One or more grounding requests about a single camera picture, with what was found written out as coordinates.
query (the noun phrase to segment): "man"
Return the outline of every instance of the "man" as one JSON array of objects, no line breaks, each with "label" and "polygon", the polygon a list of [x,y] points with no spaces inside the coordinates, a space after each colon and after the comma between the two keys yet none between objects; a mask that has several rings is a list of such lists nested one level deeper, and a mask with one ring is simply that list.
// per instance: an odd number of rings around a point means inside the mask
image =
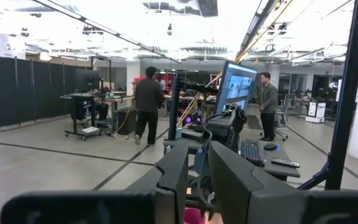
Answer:
[{"label": "man", "polygon": [[260,73],[264,88],[259,95],[260,121],[264,128],[263,141],[273,141],[275,137],[275,113],[277,111],[277,89],[270,83],[270,73]]},{"label": "man", "polygon": [[158,81],[158,84],[160,84],[161,89],[162,89],[162,90],[165,90],[165,81],[162,80],[162,76],[161,76],[161,75],[159,75],[159,76],[157,77],[157,81]]},{"label": "man", "polygon": [[163,100],[161,86],[154,79],[156,71],[155,67],[146,68],[146,78],[140,80],[135,88],[136,109],[138,111],[135,129],[135,143],[137,145],[140,144],[146,124],[149,124],[147,144],[153,145],[155,143],[158,106]]}]

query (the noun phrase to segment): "pink object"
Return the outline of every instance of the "pink object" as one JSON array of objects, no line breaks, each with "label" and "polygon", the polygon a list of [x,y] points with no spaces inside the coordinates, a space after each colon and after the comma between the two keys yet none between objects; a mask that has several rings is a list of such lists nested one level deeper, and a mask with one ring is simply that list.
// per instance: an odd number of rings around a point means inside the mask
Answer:
[{"label": "pink object", "polygon": [[201,213],[197,208],[186,208],[185,224],[205,224],[205,216],[201,217]]}]

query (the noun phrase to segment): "computer tower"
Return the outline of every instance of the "computer tower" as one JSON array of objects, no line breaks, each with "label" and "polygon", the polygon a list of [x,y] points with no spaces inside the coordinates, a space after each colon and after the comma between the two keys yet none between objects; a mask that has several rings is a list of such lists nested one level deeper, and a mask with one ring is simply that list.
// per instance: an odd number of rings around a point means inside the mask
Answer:
[{"label": "computer tower", "polygon": [[130,134],[131,132],[135,131],[136,128],[136,110],[135,108],[128,109],[124,108],[117,112],[117,119],[118,119],[118,127],[121,127],[121,124],[124,123],[120,130],[117,131],[118,134]]}]

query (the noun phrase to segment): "sneaker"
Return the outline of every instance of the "sneaker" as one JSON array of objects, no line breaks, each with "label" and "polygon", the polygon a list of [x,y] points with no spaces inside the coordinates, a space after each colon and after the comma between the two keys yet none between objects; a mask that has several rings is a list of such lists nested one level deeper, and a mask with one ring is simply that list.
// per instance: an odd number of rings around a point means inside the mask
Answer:
[{"label": "sneaker", "polygon": [[140,145],[140,136],[138,134],[135,135],[135,144]]}]

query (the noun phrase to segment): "concrete floor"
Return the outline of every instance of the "concrete floor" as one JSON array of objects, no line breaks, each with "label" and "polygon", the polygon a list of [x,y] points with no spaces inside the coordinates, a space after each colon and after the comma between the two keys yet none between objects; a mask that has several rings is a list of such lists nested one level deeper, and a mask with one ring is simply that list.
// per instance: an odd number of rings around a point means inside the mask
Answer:
[{"label": "concrete floor", "polygon": [[[249,114],[256,114],[251,108]],[[283,147],[291,160],[301,164],[300,178],[289,178],[298,186],[320,170],[331,147],[333,123],[311,124],[289,118]],[[11,197],[30,190],[117,190],[145,174],[162,156],[168,121],[158,123],[157,143],[146,147],[132,141],[102,136],[83,142],[66,138],[69,118],[56,118],[0,130],[0,209]],[[260,131],[243,130],[252,139]],[[322,190],[323,184],[315,188]],[[358,190],[358,159],[348,156],[342,188]]]}]

